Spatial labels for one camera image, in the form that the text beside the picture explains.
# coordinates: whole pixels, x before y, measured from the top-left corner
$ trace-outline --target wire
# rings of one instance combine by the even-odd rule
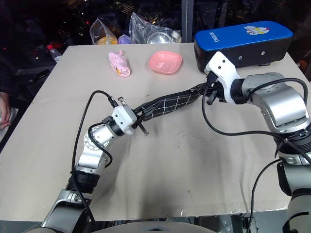
[[[92,143],[94,143],[95,146],[97,146],[97,147],[98,147],[100,150],[102,150],[106,155],[108,155],[108,157],[109,157],[109,163],[105,165],[105,168],[106,168],[106,167],[108,167],[108,166],[112,163],[112,155],[111,155],[107,150],[105,150],[104,147],[102,147],[102,146],[100,145],[100,143],[94,138],[93,133],[92,133],[92,128],[94,128],[95,126],[98,126],[98,125],[102,125],[102,124],[103,124],[103,123],[100,122],[100,123],[96,123],[96,124],[94,124],[94,125],[91,125],[91,126],[89,127],[87,133],[88,133],[88,137],[89,137],[89,139],[91,139]]]
[[[82,192],[79,189],[78,181],[77,181],[76,176],[75,176],[75,160],[76,160],[78,141],[79,141],[82,125],[83,125],[84,119],[86,117],[86,112],[87,112],[88,107],[89,107],[89,105],[90,105],[90,103],[91,103],[91,101],[92,101],[92,99],[93,99],[93,97],[94,97],[94,95],[96,93],[101,93],[101,94],[107,96],[107,98],[108,98],[109,102],[111,103],[111,105],[114,104],[114,102],[115,102],[113,100],[113,98],[110,95],[108,95],[106,92],[104,92],[104,91],[97,90],[97,91],[94,91],[91,94],[91,96],[89,97],[88,102],[86,104],[86,107],[84,109],[81,121],[80,121],[79,129],[78,129],[77,136],[76,136],[76,140],[74,142],[73,153],[72,153],[72,161],[71,161],[71,177],[72,177],[72,182],[73,182],[74,188],[76,189],[77,193],[79,194],[79,196],[81,198],[81,201],[82,201],[82,203],[83,203],[83,205],[84,205],[84,207],[85,207],[85,209],[87,211],[87,214],[88,214],[88,216],[89,216],[89,218],[90,218],[90,220],[92,222],[92,226],[93,226],[93,230],[94,231],[96,230],[96,223],[95,223],[94,216],[93,216],[93,214],[91,212],[91,209],[88,206],[88,204],[87,204],[87,202],[86,202]]]
[[[264,173],[264,171],[270,167],[271,165],[277,163],[277,162],[280,162],[281,160],[280,159],[277,159],[277,160],[274,160],[272,161],[271,163],[269,163],[268,165],[266,165],[261,171],[260,173],[258,174],[256,180],[255,180],[255,183],[254,183],[254,186],[253,186],[253,189],[252,189],[252,197],[251,197],[251,215],[250,215],[250,218],[249,218],[249,223],[248,223],[248,227],[247,227],[247,231],[246,233],[249,233],[250,230],[251,230],[251,224],[252,224],[252,219],[253,219],[253,214],[254,214],[254,194],[255,194],[255,189],[256,189],[256,186],[257,186],[257,183],[259,181],[259,178],[261,177],[261,175]]]
[[[302,81],[300,79],[296,79],[296,78],[279,79],[279,80],[274,80],[274,81],[271,81],[271,82],[259,85],[259,86],[255,87],[253,90],[251,90],[248,93],[248,95],[246,96],[246,101],[248,101],[251,98],[251,96],[256,91],[258,91],[259,89],[262,89],[264,87],[271,86],[271,85],[274,85],[274,84],[277,84],[277,83],[284,83],[284,82],[296,82],[296,83],[301,84],[302,87],[303,87],[303,101],[305,102],[305,105],[307,105],[307,101],[308,101],[308,87],[307,87],[307,85],[306,85],[306,83],[304,81]]]
[[[288,144],[290,147],[292,147],[295,151],[297,151],[298,153],[300,153],[310,164],[311,164],[311,158],[304,152],[302,151],[299,147],[297,147],[294,143],[292,143],[291,141],[289,141],[287,138],[282,137],[281,135],[277,134],[277,133],[272,133],[269,131],[245,131],[245,132],[239,132],[239,133],[226,133],[226,132],[222,132],[218,129],[216,129],[208,120],[207,116],[206,116],[206,112],[205,112],[205,97],[206,97],[206,93],[208,90],[208,86],[206,85],[206,88],[204,90],[203,96],[202,96],[202,113],[203,113],[203,117],[205,122],[208,124],[208,126],[214,130],[215,132],[225,135],[225,136],[241,136],[241,135],[248,135],[248,134],[264,134],[264,135],[269,135],[275,138],[280,139],[281,141],[283,141],[285,144]]]

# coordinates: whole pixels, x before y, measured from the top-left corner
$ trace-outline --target dark background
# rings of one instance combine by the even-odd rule
[[[309,0],[195,0],[193,35],[200,30],[260,20],[276,21],[294,32],[289,52],[309,62]],[[181,29],[180,0],[0,0],[0,57],[17,69],[54,65],[46,46],[61,53],[70,45],[89,45],[97,16],[113,14],[116,36],[129,34],[136,12],[144,20]]]

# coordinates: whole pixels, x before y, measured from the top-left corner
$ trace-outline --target plastic bag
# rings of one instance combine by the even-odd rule
[[[110,45],[118,43],[116,36],[113,35],[99,17],[91,26],[89,34],[94,45]]]
[[[148,23],[139,18],[135,13],[132,14],[130,20],[130,37],[132,44],[158,44],[181,41],[178,31]]]

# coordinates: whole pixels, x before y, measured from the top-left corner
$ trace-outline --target plastic bottle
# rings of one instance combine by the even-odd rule
[[[48,50],[50,51],[51,57],[58,62],[62,58],[62,54],[53,48],[53,45],[47,46]]]

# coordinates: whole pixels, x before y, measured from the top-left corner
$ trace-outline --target white table surface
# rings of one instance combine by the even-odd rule
[[[132,70],[122,78],[110,68],[107,54],[124,50]],[[156,51],[170,50],[183,57],[174,75],[147,67]],[[270,66],[238,69],[250,74],[279,72],[307,79],[288,54]],[[123,96],[133,108],[162,95],[202,83],[194,46],[111,45],[69,47],[0,154],[0,219],[42,221],[59,191],[67,184],[79,122],[94,90]],[[302,88],[291,83],[299,92]],[[140,130],[113,142],[112,165],[103,171],[91,209],[96,220],[202,216],[250,210],[250,195],[259,171],[274,160],[273,139],[264,135],[227,137],[204,122],[200,100],[144,123]],[[259,108],[215,101],[207,116],[226,132],[267,130]],[[106,98],[94,98],[81,137],[89,125],[112,113]],[[82,142],[78,155],[82,152]],[[275,167],[258,183],[255,210],[287,207],[290,200],[278,186]]]

